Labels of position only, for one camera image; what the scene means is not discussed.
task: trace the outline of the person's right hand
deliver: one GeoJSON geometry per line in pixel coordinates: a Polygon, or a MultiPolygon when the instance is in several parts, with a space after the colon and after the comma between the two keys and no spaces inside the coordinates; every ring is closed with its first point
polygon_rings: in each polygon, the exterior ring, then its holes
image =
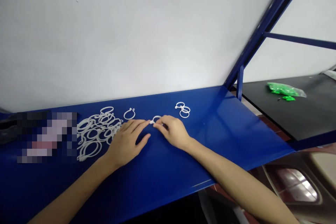
{"type": "Polygon", "coordinates": [[[179,149],[185,149],[193,140],[187,133],[183,122],[170,115],[164,115],[153,126],[163,134],[170,144],[179,149]],[[168,129],[163,127],[162,123],[166,124],[168,129]]]}

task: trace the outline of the black surface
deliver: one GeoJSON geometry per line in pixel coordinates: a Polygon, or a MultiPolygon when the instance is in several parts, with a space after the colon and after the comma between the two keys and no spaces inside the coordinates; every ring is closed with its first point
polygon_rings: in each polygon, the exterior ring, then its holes
{"type": "Polygon", "coordinates": [[[336,130],[336,81],[326,75],[244,83],[243,96],[295,140],[336,130]],[[271,93],[267,82],[302,89],[307,98],[286,101],[271,93]]]}

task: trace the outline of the green objects in plastic bag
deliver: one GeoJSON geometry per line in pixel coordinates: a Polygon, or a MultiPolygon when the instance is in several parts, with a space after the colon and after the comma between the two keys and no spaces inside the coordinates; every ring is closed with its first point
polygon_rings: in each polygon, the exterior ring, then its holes
{"type": "Polygon", "coordinates": [[[292,97],[292,96],[284,96],[283,99],[285,99],[287,101],[295,100],[295,98],[292,97]]]}
{"type": "Polygon", "coordinates": [[[307,97],[306,93],[302,89],[297,89],[295,87],[286,84],[275,82],[267,82],[267,84],[269,88],[272,90],[272,93],[280,93],[286,95],[287,97],[286,96],[283,97],[286,100],[295,100],[295,98],[291,96],[307,97]]]}

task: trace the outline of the blue shelf surface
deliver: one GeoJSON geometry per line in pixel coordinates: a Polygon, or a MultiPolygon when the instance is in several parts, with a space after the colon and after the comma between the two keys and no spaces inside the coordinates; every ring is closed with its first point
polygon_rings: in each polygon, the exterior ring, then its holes
{"type": "MultiPolygon", "coordinates": [[[[164,93],[52,108],[52,112],[78,112],[78,122],[100,109],[114,107],[123,118],[130,107],[135,119],[165,114],[180,118],[189,135],[245,170],[294,152],[224,86],[164,93]],[[191,108],[180,118],[177,102],[191,108]]],[[[170,145],[149,125],[147,145],[129,164],[108,177],[83,205],[72,223],[118,223],[182,198],[215,183],[211,175],[187,153],[170,145]]],[[[84,162],[17,164],[17,142],[0,148],[0,217],[4,223],[26,223],[100,156],[84,162]]]]}

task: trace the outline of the blue metal frame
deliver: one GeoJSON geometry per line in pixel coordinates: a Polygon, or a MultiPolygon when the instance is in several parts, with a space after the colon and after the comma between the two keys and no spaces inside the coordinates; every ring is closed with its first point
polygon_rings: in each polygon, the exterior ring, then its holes
{"type": "Polygon", "coordinates": [[[290,42],[307,44],[307,45],[311,45],[311,46],[317,46],[317,47],[323,47],[323,48],[329,48],[329,49],[336,50],[336,43],[335,42],[329,42],[329,41],[324,41],[324,40],[315,40],[315,39],[312,39],[312,38],[310,39],[310,38],[288,36],[288,35],[268,33],[268,32],[264,32],[262,35],[264,37],[269,37],[269,38],[273,38],[273,39],[286,40],[286,41],[290,41],[290,42]]]}
{"type": "Polygon", "coordinates": [[[246,68],[247,64],[249,63],[255,52],[258,50],[260,45],[265,40],[263,33],[270,32],[272,30],[272,28],[277,23],[277,21],[279,20],[279,18],[286,10],[287,6],[290,4],[291,1],[292,0],[272,0],[271,4],[267,8],[263,17],[261,18],[260,23],[254,30],[251,38],[249,39],[248,43],[243,49],[243,52],[238,58],[236,64],[232,68],[229,76],[224,82],[224,86],[227,89],[231,89],[233,84],[236,82],[240,67],[243,66],[244,68],[246,68]]]}
{"type": "Polygon", "coordinates": [[[243,76],[244,76],[244,66],[242,65],[240,67],[239,73],[238,73],[238,80],[237,80],[237,98],[241,101],[242,100],[242,91],[243,91],[243,76]]]}
{"type": "MultiPolygon", "coordinates": [[[[233,84],[237,80],[236,95],[240,101],[242,98],[243,71],[266,37],[336,50],[335,42],[270,33],[270,31],[277,23],[277,21],[291,1],[292,0],[272,0],[271,4],[261,18],[261,21],[259,22],[257,28],[254,30],[252,36],[245,45],[229,76],[225,80],[223,85],[228,90],[232,88],[233,84]]],[[[335,137],[336,131],[332,131],[301,141],[289,142],[288,144],[295,150],[301,150],[305,148],[315,147],[317,145],[316,143],[318,143],[319,145],[323,145],[334,142],[335,137]]]]}

